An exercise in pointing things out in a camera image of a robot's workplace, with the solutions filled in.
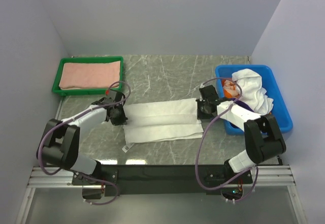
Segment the pink towel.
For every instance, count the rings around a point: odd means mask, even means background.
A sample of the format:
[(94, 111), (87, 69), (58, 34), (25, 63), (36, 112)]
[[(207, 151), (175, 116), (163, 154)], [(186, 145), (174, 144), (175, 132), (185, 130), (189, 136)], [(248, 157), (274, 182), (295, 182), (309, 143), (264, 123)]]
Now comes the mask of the pink towel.
[(108, 88), (120, 78), (120, 61), (110, 63), (65, 63), (59, 88), (96, 89)]

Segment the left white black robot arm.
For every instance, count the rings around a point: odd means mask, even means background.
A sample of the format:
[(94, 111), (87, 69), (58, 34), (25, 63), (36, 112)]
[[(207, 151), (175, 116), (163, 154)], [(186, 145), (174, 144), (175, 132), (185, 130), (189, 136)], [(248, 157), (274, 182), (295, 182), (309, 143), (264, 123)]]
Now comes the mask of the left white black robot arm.
[(97, 184), (103, 178), (102, 164), (79, 153), (82, 137), (94, 126), (110, 121), (112, 125), (126, 124), (124, 102), (127, 96), (120, 91), (111, 90), (106, 96), (93, 102), (87, 109), (66, 119), (51, 119), (47, 122), (36, 157), (39, 166), (47, 175), (44, 164), (84, 174), (90, 184)]

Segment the large white waffle towel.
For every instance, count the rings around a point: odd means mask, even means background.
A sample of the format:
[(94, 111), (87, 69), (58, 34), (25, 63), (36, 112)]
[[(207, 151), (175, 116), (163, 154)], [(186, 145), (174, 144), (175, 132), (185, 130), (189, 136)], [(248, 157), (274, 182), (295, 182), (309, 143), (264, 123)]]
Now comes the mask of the large white waffle towel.
[(194, 98), (127, 105), (124, 111), (128, 118), (123, 126), (124, 152), (138, 143), (197, 139), (203, 135)]

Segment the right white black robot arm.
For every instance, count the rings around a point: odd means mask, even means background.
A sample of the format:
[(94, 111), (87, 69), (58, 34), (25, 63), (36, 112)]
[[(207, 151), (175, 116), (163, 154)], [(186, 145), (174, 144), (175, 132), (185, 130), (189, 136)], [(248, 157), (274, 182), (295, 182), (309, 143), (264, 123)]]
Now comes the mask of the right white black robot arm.
[(198, 119), (223, 119), (244, 133), (245, 149), (226, 160), (223, 165), (210, 169), (206, 182), (235, 183), (242, 173), (252, 167), (286, 152), (286, 144), (275, 116), (261, 115), (237, 104), (237, 100), (220, 98), (212, 85), (199, 89), (196, 100)]

